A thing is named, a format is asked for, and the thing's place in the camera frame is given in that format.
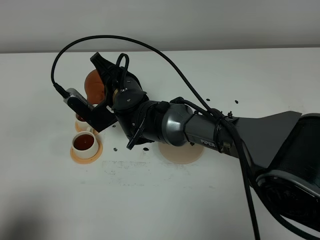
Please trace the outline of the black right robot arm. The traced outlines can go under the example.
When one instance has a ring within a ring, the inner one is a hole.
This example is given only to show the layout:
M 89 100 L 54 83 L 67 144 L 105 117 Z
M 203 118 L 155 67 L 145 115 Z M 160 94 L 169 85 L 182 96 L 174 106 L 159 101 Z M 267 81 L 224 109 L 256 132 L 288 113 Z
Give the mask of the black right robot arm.
M 98 115 L 102 128 L 117 120 L 126 134 L 128 149 L 159 142 L 174 147 L 198 144 L 239 160 L 253 232 L 260 238 L 251 191 L 271 215 L 294 234 L 314 236 L 294 223 L 320 229 L 320 116 L 286 111 L 262 118 L 235 117 L 208 105 L 177 97 L 153 101 L 129 72 L 128 55 L 117 62 L 99 53 L 91 57 L 104 85 Z

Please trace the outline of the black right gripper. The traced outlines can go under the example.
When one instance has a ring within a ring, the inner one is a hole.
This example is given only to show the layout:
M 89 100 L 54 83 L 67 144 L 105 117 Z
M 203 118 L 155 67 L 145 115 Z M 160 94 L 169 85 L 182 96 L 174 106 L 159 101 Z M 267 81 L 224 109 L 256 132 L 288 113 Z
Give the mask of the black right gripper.
M 96 52 L 91 58 L 103 85 L 103 113 L 127 112 L 147 100 L 138 78 L 128 71 L 117 71 L 116 65 Z

